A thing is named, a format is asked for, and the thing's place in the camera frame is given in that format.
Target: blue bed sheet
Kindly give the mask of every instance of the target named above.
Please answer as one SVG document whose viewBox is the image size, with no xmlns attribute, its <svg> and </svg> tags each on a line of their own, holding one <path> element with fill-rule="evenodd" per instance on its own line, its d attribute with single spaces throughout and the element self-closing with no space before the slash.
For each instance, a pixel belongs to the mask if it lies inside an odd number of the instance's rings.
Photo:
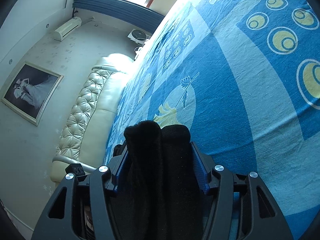
<svg viewBox="0 0 320 240">
<path fill-rule="evenodd" d="M 178 0 L 124 90 L 127 126 L 186 125 L 232 172 L 257 171 L 298 239 L 320 208 L 320 28 L 306 0 Z"/>
</svg>

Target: white wall-mounted air conditioner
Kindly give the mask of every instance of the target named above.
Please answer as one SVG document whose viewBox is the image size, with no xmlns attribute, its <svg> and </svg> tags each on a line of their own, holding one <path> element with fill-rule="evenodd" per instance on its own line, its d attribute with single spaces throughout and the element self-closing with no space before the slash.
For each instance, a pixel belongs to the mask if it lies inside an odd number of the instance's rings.
<svg viewBox="0 0 320 240">
<path fill-rule="evenodd" d="M 146 40 L 149 40 L 151 38 L 151 36 L 146 35 L 143 31 L 141 30 L 136 30 L 133 29 L 129 35 L 128 38 L 130 38 L 130 40 L 134 41 L 135 43 L 143 46 L 144 42 Z"/>
<path fill-rule="evenodd" d="M 53 33 L 53 38 L 57 41 L 63 41 L 71 32 L 81 26 L 81 18 L 74 17 L 67 21 L 64 25 L 60 26 Z"/>
</svg>

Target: gold picture frame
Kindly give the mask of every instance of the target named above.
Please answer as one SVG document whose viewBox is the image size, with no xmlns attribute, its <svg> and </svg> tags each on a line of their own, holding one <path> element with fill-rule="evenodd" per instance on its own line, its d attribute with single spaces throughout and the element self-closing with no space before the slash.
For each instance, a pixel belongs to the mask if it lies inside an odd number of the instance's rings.
<svg viewBox="0 0 320 240">
<path fill-rule="evenodd" d="M 34 125 L 38 125 L 46 105 L 64 76 L 25 61 L 1 101 Z"/>
</svg>

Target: silver screw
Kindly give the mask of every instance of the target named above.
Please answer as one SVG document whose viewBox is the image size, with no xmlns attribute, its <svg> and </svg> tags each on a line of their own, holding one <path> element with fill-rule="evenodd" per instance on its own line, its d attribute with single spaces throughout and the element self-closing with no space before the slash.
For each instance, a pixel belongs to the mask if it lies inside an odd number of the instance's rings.
<svg viewBox="0 0 320 240">
<path fill-rule="evenodd" d="M 73 179 L 73 177 L 74 177 L 73 173 L 68 173 L 66 175 L 66 179 Z"/>
<path fill-rule="evenodd" d="M 224 167 L 223 167 L 222 165 L 216 165 L 216 166 L 214 167 L 214 169 L 215 169 L 216 171 L 223 171 L 223 170 L 224 170 Z"/>
<path fill-rule="evenodd" d="M 257 177 L 258 177 L 258 173 L 254 172 L 254 171 L 251 171 L 251 172 L 249 173 L 249 175 L 250 175 L 250 177 L 252 177 L 252 178 L 257 178 Z"/>
<path fill-rule="evenodd" d="M 99 171 L 100 172 L 106 172 L 106 171 L 108 171 L 109 170 L 109 168 L 107 167 L 107 166 L 101 166 L 100 168 L 99 168 Z"/>
</svg>

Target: blue valance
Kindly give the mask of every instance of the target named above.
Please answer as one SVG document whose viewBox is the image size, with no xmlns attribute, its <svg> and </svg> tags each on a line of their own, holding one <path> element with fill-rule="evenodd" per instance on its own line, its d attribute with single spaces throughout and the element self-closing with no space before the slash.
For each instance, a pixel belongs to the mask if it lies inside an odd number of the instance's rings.
<svg viewBox="0 0 320 240">
<path fill-rule="evenodd" d="M 86 9 L 118 18 L 153 33 L 164 16 L 125 0 L 74 0 L 73 8 Z"/>
</svg>

